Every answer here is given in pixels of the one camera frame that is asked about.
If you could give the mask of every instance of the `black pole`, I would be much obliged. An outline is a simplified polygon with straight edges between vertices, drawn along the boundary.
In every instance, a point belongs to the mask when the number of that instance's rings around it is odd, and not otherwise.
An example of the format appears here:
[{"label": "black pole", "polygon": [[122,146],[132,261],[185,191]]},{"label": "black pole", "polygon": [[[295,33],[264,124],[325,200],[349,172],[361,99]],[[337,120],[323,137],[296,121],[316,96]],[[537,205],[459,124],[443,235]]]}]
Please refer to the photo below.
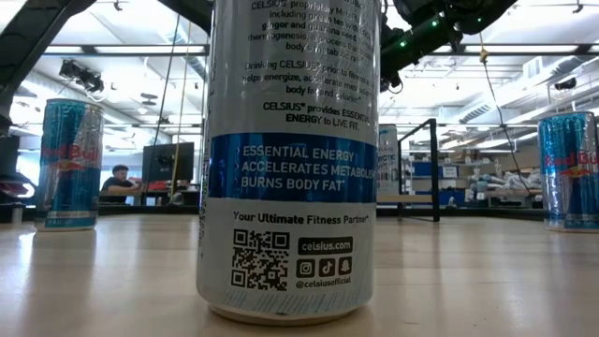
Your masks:
[{"label": "black pole", "polygon": [[[398,179],[400,180],[400,195],[402,194],[402,182],[403,182],[403,163],[402,163],[402,141],[398,140],[397,141],[397,149],[398,149],[398,163],[397,163],[397,169],[398,169]],[[402,208],[403,208],[403,204],[398,202],[397,203],[397,217],[398,219],[402,218]]]},{"label": "black pole", "polygon": [[431,121],[431,182],[432,182],[432,221],[441,219],[439,210],[439,143],[437,142],[437,120]]}]

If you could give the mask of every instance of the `white can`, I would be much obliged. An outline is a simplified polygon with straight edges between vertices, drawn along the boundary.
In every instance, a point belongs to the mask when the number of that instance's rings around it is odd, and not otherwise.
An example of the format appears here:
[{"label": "white can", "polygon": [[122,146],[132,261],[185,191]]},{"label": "white can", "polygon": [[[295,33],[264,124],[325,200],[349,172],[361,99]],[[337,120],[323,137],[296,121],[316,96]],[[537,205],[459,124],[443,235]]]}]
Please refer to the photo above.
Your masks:
[{"label": "white can", "polygon": [[345,315],[373,294],[380,2],[215,5],[197,289],[249,322]]},{"label": "white can", "polygon": [[396,125],[379,125],[377,195],[393,197],[400,194],[399,145]]}]

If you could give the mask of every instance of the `qr code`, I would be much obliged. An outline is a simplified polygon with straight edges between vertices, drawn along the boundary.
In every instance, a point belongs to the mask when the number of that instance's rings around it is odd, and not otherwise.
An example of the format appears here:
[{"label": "qr code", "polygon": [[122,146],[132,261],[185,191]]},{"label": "qr code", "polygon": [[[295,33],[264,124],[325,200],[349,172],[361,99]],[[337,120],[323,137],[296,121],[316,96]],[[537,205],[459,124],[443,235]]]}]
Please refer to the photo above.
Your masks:
[{"label": "qr code", "polygon": [[231,285],[287,291],[289,233],[235,229]]}]

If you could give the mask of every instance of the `table surface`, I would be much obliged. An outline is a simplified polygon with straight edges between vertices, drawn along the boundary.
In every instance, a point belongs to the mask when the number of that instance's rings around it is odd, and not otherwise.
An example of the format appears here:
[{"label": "table surface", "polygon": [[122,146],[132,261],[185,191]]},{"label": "table surface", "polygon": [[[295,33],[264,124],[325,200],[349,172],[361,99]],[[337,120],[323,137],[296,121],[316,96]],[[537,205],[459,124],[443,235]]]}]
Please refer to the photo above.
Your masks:
[{"label": "table surface", "polygon": [[266,328],[196,292],[197,217],[101,217],[94,231],[0,225],[0,336],[591,336],[599,236],[539,222],[379,220],[375,293],[347,318]]}]

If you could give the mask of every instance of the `blue band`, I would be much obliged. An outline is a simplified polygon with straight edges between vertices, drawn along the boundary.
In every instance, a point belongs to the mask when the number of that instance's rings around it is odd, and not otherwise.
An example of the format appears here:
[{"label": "blue band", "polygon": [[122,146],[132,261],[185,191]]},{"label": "blue band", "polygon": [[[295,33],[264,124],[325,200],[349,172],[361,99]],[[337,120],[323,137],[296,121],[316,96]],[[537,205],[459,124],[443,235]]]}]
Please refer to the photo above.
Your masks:
[{"label": "blue band", "polygon": [[376,201],[376,147],[335,137],[246,133],[212,139],[209,196]]}]

